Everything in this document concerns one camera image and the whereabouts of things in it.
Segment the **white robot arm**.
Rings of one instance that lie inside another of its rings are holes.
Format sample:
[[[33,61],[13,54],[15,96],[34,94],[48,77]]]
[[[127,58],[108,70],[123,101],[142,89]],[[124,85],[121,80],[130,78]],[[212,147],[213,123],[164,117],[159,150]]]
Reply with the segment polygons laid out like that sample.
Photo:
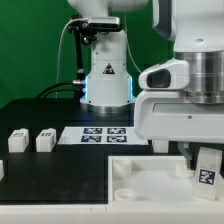
[[[224,143],[224,0],[67,0],[93,38],[83,108],[134,105],[134,131],[155,147],[168,141]],[[141,72],[131,97],[126,33],[110,11],[153,6],[153,28],[174,42],[173,58]]]

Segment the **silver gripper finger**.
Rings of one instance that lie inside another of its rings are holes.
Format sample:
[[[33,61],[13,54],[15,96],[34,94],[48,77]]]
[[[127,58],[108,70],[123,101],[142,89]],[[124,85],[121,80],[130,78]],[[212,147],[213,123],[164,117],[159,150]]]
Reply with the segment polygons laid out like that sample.
[[[192,152],[189,148],[189,144],[186,143],[186,142],[179,142],[178,143],[178,149],[186,159],[187,168],[191,169]]]

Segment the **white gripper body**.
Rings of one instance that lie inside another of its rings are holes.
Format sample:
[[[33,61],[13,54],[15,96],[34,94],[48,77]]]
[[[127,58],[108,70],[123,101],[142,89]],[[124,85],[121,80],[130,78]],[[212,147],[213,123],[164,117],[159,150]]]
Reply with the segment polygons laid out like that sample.
[[[142,91],[134,130],[145,140],[224,144],[224,104],[194,104],[181,91]]]

